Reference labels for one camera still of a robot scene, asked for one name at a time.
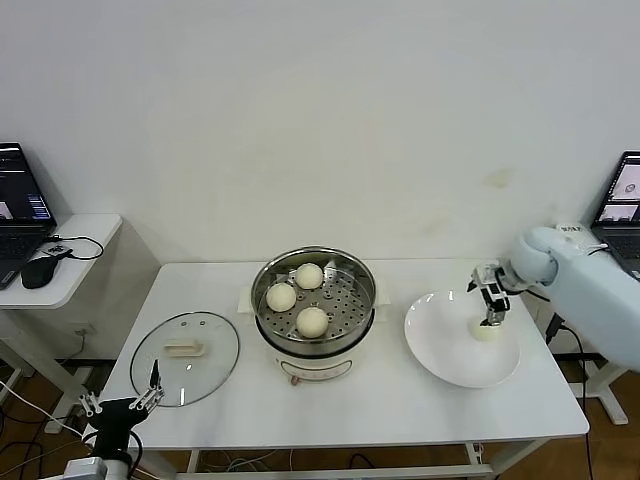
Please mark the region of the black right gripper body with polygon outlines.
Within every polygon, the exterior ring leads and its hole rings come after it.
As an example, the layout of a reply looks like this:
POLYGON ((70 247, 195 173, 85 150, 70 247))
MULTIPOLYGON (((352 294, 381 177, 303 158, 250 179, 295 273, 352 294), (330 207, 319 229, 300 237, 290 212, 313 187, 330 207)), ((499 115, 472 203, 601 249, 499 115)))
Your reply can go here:
POLYGON ((503 285, 503 277, 503 269, 484 269, 482 271, 482 296, 487 306, 510 308, 509 293, 503 285))

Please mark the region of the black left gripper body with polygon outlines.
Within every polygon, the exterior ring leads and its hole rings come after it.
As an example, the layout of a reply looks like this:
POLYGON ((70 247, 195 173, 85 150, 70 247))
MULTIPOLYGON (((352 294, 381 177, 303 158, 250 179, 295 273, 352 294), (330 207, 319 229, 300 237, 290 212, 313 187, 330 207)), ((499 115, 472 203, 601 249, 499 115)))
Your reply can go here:
POLYGON ((128 454, 130 434, 135 426, 144 422, 148 411, 130 410, 136 398, 121 398, 100 402, 103 411, 87 416, 89 425, 95 430, 93 456, 123 456, 128 454))

